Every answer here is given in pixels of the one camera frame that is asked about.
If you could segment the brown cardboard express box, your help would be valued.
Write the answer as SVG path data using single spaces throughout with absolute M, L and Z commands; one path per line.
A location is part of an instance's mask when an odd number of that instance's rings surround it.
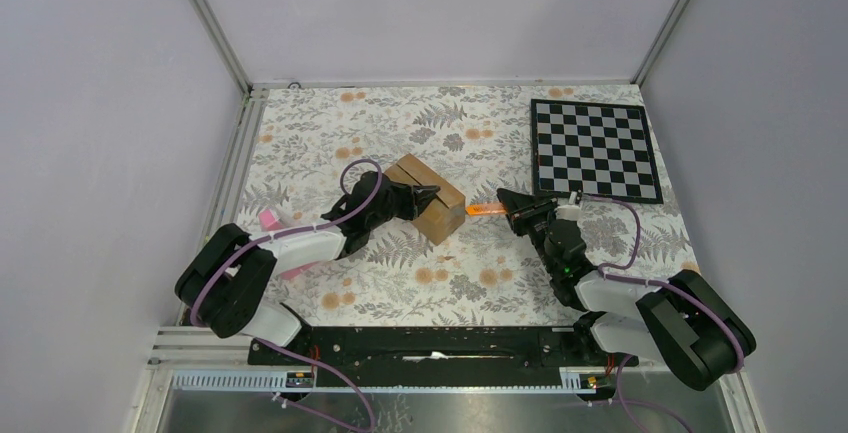
M 395 183 L 412 186 L 418 216 L 412 224 L 433 245 L 440 245 L 465 221 L 466 198 L 457 187 L 409 153 L 385 173 Z

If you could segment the orange black utility knife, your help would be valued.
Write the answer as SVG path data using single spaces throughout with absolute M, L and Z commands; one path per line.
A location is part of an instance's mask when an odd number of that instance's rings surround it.
M 470 204 L 466 208 L 469 216 L 505 215 L 506 208 L 501 202 Z

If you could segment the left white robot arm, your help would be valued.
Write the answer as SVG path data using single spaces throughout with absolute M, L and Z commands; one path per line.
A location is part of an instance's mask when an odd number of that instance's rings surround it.
M 362 249 L 376 228 L 412 221 L 436 199 L 437 185 L 393 181 L 363 173 L 319 222 L 255 235 L 234 223 L 220 227 L 184 270 L 175 294 L 194 324 L 219 338 L 245 335 L 271 343 L 288 364 L 309 354 L 310 338 L 290 308 L 265 297 L 276 274 L 344 259 Z

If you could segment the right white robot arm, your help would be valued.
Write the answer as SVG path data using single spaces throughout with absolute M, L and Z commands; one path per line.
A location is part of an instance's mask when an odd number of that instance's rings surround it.
M 635 263 L 594 264 L 578 221 L 583 197 L 497 191 L 511 230 L 530 240 L 557 300 L 581 311 L 575 355 L 597 365 L 610 354 L 657 361 L 703 391 L 739 371 L 757 343 L 750 328 L 697 272 L 667 279 L 626 275 Z

